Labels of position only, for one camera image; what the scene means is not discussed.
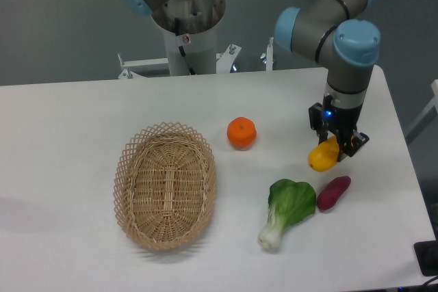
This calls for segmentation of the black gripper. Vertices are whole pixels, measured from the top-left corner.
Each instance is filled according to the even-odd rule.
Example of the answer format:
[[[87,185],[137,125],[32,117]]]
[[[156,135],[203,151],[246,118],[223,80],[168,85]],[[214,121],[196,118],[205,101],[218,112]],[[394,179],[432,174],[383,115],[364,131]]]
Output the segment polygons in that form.
[[[338,162],[353,157],[370,140],[368,135],[357,131],[362,106],[362,93],[326,92],[323,104],[315,103],[309,108],[309,124],[319,144],[327,140],[328,130],[337,131]]]

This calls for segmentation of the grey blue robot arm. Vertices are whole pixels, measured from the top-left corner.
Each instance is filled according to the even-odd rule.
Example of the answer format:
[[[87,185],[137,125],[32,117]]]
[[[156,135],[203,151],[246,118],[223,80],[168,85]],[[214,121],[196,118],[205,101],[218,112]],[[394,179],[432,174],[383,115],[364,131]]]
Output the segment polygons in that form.
[[[123,0],[138,16],[151,16],[163,31],[171,75],[219,72],[216,28],[224,0]],[[309,109],[320,142],[333,135],[337,160],[354,156],[367,142],[357,129],[365,95],[378,59],[381,35],[360,21],[373,0],[316,0],[309,8],[288,8],[278,17],[273,39],[327,69],[321,103]]]

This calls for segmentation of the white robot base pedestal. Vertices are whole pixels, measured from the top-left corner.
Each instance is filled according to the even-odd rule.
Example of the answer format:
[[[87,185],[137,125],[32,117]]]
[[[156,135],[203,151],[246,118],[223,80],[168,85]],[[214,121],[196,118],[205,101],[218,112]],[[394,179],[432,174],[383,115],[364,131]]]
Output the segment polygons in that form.
[[[128,76],[167,66],[171,76],[236,72],[242,48],[231,43],[217,51],[217,32],[225,14],[225,0],[168,0],[156,10],[145,0],[123,0],[138,16],[151,16],[162,31],[167,59],[121,62]]]

